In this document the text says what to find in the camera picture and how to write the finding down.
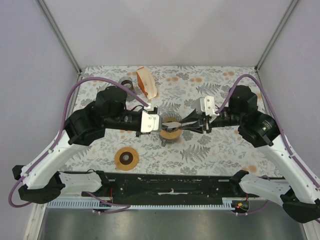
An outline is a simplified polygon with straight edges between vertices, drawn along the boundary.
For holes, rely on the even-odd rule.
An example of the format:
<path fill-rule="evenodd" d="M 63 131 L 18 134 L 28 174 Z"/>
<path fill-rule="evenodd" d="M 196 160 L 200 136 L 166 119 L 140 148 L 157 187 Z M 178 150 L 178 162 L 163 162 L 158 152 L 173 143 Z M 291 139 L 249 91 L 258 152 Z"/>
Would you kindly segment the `white paper coffee filter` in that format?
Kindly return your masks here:
<path fill-rule="evenodd" d="M 176 128 L 179 128 L 182 124 L 180 122 L 163 122 L 162 125 L 166 125 L 166 126 L 170 126 L 170 127 L 174 127 L 175 129 Z"/>

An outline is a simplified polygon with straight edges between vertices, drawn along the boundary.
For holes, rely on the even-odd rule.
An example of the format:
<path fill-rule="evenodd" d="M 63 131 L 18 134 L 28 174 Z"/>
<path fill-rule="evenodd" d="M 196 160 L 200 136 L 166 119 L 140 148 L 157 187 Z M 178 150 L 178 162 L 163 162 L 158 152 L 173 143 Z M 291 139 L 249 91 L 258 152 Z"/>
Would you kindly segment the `ribbed glass dripper cone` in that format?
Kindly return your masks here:
<path fill-rule="evenodd" d="M 179 122 L 182 120 L 182 117 L 173 111 L 167 111 L 161 114 L 161 128 L 162 128 L 162 123 L 167 123 L 167 122 Z"/>

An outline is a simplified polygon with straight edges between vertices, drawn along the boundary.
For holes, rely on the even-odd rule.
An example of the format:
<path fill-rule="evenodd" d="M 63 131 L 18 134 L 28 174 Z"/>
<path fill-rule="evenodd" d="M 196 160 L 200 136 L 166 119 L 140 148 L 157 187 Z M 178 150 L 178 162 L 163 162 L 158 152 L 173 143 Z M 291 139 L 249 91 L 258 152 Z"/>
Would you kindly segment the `glass coffee server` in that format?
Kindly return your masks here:
<path fill-rule="evenodd" d="M 160 136 L 159 138 L 161 140 L 161 146 L 162 147 L 165 147 L 167 145 L 176 144 L 180 140 L 180 137 L 177 137 L 175 139 L 166 139 L 166 138 L 163 138 L 162 136 Z"/>

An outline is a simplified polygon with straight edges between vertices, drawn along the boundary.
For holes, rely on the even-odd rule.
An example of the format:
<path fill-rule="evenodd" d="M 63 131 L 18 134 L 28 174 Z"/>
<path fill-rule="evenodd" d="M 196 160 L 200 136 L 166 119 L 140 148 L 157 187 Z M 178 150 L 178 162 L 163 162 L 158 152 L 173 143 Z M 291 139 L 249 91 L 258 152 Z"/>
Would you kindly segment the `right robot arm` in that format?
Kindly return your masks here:
<path fill-rule="evenodd" d="M 178 122 L 181 130 L 210 133 L 213 128 L 237 126 L 240 136 L 263 153 L 280 171 L 287 183 L 280 185 L 240 170 L 229 180 L 235 197 L 244 193 L 280 205 L 299 223 L 320 219 L 320 180 L 293 152 L 286 136 L 281 135 L 276 120 L 258 110 L 258 97 L 248 86 L 238 85 L 229 91 L 228 105 L 214 113 L 214 98 L 201 97 L 195 110 Z"/>

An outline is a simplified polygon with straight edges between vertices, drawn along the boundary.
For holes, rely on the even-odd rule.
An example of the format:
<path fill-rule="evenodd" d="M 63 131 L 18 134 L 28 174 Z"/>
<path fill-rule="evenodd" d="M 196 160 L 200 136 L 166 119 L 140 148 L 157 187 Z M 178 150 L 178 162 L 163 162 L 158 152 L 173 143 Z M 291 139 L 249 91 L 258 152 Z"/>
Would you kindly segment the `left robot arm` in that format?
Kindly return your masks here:
<path fill-rule="evenodd" d="M 107 129 L 134 131 L 137 136 L 161 130 L 162 118 L 157 108 L 128 110 L 127 95 L 117 86 L 98 92 L 94 101 L 65 120 L 61 136 L 54 140 L 54 147 L 44 151 L 40 163 L 33 160 L 29 165 L 15 166 L 14 177 L 22 181 L 18 189 L 20 199 L 45 204 L 59 196 L 87 197 L 90 193 L 107 196 L 111 184 L 102 170 L 76 173 L 59 169 L 74 155 L 103 138 Z"/>

